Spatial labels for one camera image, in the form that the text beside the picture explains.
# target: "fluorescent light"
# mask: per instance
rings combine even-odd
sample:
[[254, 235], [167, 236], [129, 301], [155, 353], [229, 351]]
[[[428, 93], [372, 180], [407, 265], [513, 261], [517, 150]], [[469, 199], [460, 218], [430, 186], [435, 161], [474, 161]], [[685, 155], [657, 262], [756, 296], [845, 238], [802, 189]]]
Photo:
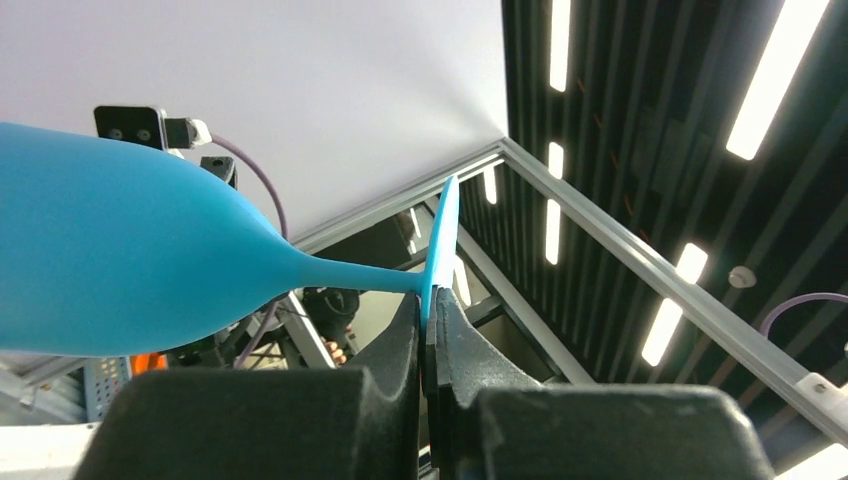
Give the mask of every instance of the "fluorescent light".
[[654, 319], [651, 333], [648, 334], [648, 339], [642, 348], [642, 358], [650, 366], [656, 367], [660, 364], [665, 349], [668, 348], [668, 343], [674, 335], [674, 330], [680, 323], [681, 315], [683, 315], [683, 309], [674, 301], [666, 298], [660, 304], [660, 310], [657, 312], [657, 318]]
[[456, 289], [459, 290], [459, 299], [465, 306], [471, 305], [471, 289], [468, 287], [468, 275], [465, 272], [465, 263], [455, 255], [454, 272], [456, 273]]
[[680, 261], [677, 262], [677, 274], [689, 283], [698, 283], [704, 265], [707, 264], [707, 252], [696, 247], [693, 243], [687, 243], [683, 247]]
[[554, 178], [562, 179], [565, 170], [565, 150], [556, 142], [548, 144], [548, 172]]
[[556, 265], [559, 261], [559, 222], [562, 218], [560, 206], [553, 200], [548, 200], [548, 211], [545, 215], [545, 258]]
[[421, 227], [418, 226], [418, 217], [415, 215], [415, 208], [409, 209], [409, 215], [412, 217], [412, 225], [415, 227], [415, 236], [421, 238]]
[[838, 443], [821, 450], [795, 465], [775, 480], [808, 479], [838, 480], [848, 475], [848, 448]]
[[568, 30], [571, 0], [554, 0], [551, 9], [551, 87], [565, 91], [568, 76]]
[[757, 154], [828, 2], [784, 2], [727, 140], [732, 153], [745, 160]]
[[483, 170], [483, 186], [486, 189], [486, 200], [492, 205], [498, 203], [498, 187], [495, 184], [495, 167], [486, 167]]
[[[697, 283], [708, 258], [709, 255], [695, 246], [694, 243], [687, 243], [683, 247], [683, 253], [680, 254], [680, 260], [678, 260], [675, 270], [686, 282]], [[660, 364], [682, 315], [683, 309], [671, 299], [666, 298], [660, 304], [657, 318], [654, 319], [654, 324], [648, 333], [648, 339], [645, 340], [645, 346], [642, 347], [642, 358], [650, 366], [656, 367]]]
[[[552, 177], [562, 179], [565, 171], [565, 150], [556, 142], [548, 144], [548, 173]], [[556, 265], [559, 261], [559, 227], [562, 211], [557, 202], [548, 200], [545, 214], [545, 258]]]

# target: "black slatted ceiling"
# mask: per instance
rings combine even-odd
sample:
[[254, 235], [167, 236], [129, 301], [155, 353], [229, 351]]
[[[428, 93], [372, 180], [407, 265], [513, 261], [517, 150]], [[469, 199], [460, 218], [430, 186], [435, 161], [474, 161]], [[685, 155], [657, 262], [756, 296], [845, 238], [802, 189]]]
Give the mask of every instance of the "black slatted ceiling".
[[[694, 242], [699, 284], [758, 325], [778, 303], [848, 293], [848, 2], [833, 1], [756, 158], [725, 150], [780, 9], [759, 1], [574, 0], [565, 93], [548, 85], [550, 0], [504, 0], [510, 136], [672, 263]], [[663, 362], [640, 356], [661, 298], [563, 218], [558, 265], [544, 257], [546, 199], [505, 166], [498, 202], [462, 185], [471, 235], [601, 382], [718, 386], [754, 420], [780, 470], [824, 439], [688, 322]], [[727, 274], [752, 268], [737, 290]], [[786, 313], [773, 341], [805, 367], [848, 381], [848, 312]]]

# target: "white ceiling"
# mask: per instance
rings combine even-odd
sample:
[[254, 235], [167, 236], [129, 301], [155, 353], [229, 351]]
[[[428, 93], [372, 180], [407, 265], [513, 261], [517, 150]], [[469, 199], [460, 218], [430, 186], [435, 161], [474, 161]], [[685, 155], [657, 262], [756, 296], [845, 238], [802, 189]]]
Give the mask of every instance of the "white ceiling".
[[2, 120], [94, 134], [100, 104], [205, 120], [267, 169], [292, 236], [507, 129], [499, 0], [0, 0], [0, 66]]

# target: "human hand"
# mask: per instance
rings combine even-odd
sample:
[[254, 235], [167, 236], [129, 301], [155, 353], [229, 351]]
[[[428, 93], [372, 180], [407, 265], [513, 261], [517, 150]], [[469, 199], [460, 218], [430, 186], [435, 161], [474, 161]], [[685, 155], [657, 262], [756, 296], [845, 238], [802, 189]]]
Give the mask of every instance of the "human hand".
[[344, 350], [339, 348], [338, 343], [328, 342], [324, 337], [321, 337], [321, 340], [324, 341], [324, 347], [327, 349], [327, 353], [330, 354], [333, 361], [336, 362], [336, 365], [341, 366], [347, 362], [347, 356], [344, 354]]

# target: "metal grating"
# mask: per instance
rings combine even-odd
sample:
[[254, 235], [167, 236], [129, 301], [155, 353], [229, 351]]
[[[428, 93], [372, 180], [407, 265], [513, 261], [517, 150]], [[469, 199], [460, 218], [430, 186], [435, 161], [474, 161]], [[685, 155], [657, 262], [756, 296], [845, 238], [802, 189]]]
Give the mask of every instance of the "metal grating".
[[92, 358], [83, 371], [88, 421], [102, 421], [118, 392], [130, 381], [129, 359]]

